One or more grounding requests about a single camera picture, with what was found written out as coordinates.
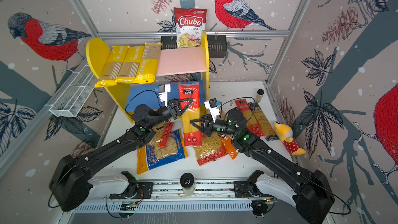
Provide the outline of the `red macaroni bag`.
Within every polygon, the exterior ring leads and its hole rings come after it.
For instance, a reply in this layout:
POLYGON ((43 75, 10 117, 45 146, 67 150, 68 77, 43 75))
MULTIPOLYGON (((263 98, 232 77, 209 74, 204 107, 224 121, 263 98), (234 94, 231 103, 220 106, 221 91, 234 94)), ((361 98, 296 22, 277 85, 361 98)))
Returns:
POLYGON ((228 153, 217 135, 202 135, 202 145, 194 147, 195 157, 199 166, 216 161, 228 153))

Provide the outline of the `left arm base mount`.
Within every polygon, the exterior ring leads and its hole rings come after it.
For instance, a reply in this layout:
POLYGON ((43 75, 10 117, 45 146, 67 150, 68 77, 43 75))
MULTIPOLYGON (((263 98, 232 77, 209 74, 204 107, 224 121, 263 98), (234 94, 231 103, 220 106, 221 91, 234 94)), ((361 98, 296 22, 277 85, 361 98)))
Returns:
POLYGON ((118 194, 110 194, 111 200, 125 199, 150 199, 153 191, 154 183, 150 181, 138 181, 130 172, 122 171, 122 179, 127 179, 127 185, 123 191, 118 194))

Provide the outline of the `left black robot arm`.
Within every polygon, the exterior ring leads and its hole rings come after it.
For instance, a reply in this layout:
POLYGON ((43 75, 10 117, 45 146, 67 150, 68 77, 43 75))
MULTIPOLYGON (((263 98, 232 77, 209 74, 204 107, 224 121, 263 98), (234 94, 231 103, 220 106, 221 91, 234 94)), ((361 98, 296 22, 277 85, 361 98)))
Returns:
POLYGON ((141 104, 131 116, 135 125, 119 138, 86 155, 63 157, 49 183, 51 195, 61 210, 68 212, 81 205, 93 188, 89 179, 120 157, 144 147, 155 135, 153 127, 182 116, 192 103, 192 98, 172 99, 158 110, 141 104))

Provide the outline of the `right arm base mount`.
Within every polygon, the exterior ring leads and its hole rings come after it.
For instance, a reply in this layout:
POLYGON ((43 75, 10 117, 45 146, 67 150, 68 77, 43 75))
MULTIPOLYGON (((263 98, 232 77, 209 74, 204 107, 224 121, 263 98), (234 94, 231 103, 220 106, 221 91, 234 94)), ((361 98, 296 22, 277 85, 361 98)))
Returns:
POLYGON ((233 188, 231 189, 234 192, 236 198, 270 198, 274 199, 274 196, 263 194, 259 188, 256 186, 256 182, 258 178, 264 175, 263 171, 256 170, 254 171, 247 180, 244 181, 234 181, 233 188))

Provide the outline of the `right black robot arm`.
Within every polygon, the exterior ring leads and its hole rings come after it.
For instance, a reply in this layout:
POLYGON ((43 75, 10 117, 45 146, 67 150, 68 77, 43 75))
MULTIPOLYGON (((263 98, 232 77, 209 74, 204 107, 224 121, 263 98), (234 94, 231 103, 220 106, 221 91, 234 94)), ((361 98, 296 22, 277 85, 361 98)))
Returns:
POLYGON ((231 110, 226 120, 203 115, 190 121, 203 134, 214 132, 230 135, 232 145, 241 153, 258 161, 279 176, 293 191, 291 197, 297 212, 310 224, 321 224, 335 202, 326 176, 311 172, 277 153, 247 128, 247 120, 239 109, 231 110))

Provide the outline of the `red spaghetti pack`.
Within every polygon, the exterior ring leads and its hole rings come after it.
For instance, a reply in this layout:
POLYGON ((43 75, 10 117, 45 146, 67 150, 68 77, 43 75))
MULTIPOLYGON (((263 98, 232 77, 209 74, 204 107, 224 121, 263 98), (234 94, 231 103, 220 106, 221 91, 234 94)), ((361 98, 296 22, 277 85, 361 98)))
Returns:
POLYGON ((265 136, 247 101, 245 99, 235 100, 235 104, 236 107, 242 111, 244 117, 246 118, 247 128, 259 137, 265 136))
POLYGON ((179 99, 193 98, 193 103, 181 117, 184 145, 201 146, 202 134, 190 124, 190 120, 199 119, 201 117, 199 83, 179 84, 178 93, 179 99))

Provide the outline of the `yellow spaghetti pack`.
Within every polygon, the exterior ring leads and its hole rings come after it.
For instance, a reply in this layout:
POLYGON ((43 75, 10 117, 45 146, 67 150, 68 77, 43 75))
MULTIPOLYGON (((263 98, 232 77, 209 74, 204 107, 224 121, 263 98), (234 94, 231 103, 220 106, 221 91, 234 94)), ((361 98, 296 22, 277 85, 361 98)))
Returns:
POLYGON ((161 47, 161 43, 145 43, 140 67, 133 82, 134 84, 151 84, 155 81, 161 47))
POLYGON ((117 84, 132 84, 140 68, 145 46, 130 47, 123 61, 118 76, 115 79, 117 84))
POLYGON ((104 88, 115 86, 121 66, 128 52, 129 46, 113 46, 112 51, 103 67, 95 88, 104 88))

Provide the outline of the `dark spaghetti pack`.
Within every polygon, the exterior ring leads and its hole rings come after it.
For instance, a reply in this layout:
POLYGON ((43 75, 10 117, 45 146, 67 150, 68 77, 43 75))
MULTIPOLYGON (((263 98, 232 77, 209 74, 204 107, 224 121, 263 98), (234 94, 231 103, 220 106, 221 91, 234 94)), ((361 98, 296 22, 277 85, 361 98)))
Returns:
POLYGON ((254 117, 259 124, 261 130, 263 131, 265 138, 267 141, 275 141, 278 140, 278 136, 276 132, 272 128, 270 122, 266 118, 265 114, 263 113, 262 109, 258 105, 257 102, 249 103, 249 107, 251 110, 254 111, 254 117))

